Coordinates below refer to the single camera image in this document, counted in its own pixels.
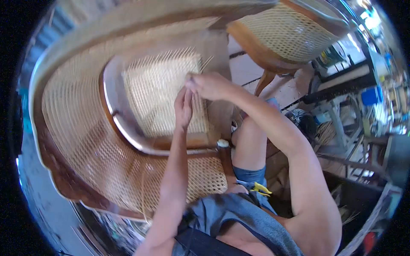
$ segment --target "chair leg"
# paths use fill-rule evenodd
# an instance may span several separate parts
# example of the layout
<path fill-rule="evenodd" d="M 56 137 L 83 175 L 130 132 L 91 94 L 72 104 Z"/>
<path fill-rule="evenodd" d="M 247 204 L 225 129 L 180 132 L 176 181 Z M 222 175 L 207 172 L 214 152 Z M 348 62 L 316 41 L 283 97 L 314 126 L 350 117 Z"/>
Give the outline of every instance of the chair leg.
<path fill-rule="evenodd" d="M 259 96 L 259 94 L 262 92 L 262 90 L 268 86 L 272 82 L 272 80 L 275 78 L 276 74 L 269 72 L 265 70 L 263 72 L 262 77 L 259 80 L 259 83 L 257 84 L 256 90 L 255 90 L 255 95 Z"/>

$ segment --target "blue container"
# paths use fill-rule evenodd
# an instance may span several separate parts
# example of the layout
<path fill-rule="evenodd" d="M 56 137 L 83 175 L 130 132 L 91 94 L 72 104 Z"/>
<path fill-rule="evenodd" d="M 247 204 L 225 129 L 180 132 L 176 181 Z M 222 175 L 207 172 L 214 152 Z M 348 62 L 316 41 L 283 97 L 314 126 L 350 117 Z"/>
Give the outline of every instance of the blue container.
<path fill-rule="evenodd" d="M 377 85 L 366 89 L 361 93 L 362 102 L 365 106 L 372 106 L 377 103 L 383 102 L 383 92 L 382 87 Z"/>

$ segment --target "man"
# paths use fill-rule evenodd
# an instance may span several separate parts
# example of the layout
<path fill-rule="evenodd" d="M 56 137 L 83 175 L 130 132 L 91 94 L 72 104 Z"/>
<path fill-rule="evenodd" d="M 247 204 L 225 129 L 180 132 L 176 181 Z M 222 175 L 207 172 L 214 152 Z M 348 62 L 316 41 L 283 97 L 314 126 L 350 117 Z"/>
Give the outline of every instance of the man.
<path fill-rule="evenodd" d="M 239 180 L 266 182 L 267 137 L 288 157 L 295 217 L 277 216 L 266 197 L 239 184 L 186 205 L 193 93 L 230 101 L 247 113 L 232 135 L 232 164 Z M 188 76 L 174 107 L 176 126 L 158 208 L 134 255 L 335 255 L 342 236 L 339 211 L 312 147 L 290 120 L 217 73 Z"/>

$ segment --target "cane webbing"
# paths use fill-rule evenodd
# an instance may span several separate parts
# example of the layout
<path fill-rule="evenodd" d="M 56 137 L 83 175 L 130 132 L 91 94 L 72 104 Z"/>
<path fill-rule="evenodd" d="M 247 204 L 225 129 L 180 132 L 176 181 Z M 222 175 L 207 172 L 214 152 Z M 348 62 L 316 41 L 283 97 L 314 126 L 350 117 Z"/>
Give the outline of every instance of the cane webbing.
<path fill-rule="evenodd" d="M 174 23 L 97 44 L 59 66 L 42 95 L 42 112 L 69 166 L 102 196 L 131 211 L 154 211 L 166 159 L 140 155 L 112 129 L 99 94 L 105 64 L 145 40 L 206 28 L 215 18 Z M 226 190 L 218 158 L 189 159 L 187 201 Z"/>
<path fill-rule="evenodd" d="M 188 72 L 200 73 L 201 55 L 193 48 L 162 52 L 135 60 L 123 72 L 127 98 L 144 135 L 149 138 L 172 135 L 175 129 L 173 103 L 184 86 Z M 198 95 L 192 100 L 189 133 L 207 133 L 206 103 Z"/>
<path fill-rule="evenodd" d="M 308 62 L 319 56 L 338 37 L 294 11 L 283 3 L 255 15 L 248 15 L 239 22 L 283 58 Z"/>

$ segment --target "man's right hand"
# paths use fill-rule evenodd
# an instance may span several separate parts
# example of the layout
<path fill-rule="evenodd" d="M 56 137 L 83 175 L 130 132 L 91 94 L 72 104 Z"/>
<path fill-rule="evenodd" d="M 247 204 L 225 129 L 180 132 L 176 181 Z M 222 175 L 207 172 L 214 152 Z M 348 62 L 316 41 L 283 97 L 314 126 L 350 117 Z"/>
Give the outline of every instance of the man's right hand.
<path fill-rule="evenodd" d="M 216 72 L 202 75 L 188 74 L 185 86 L 207 100 L 227 100 L 232 92 L 241 89 L 240 86 Z"/>

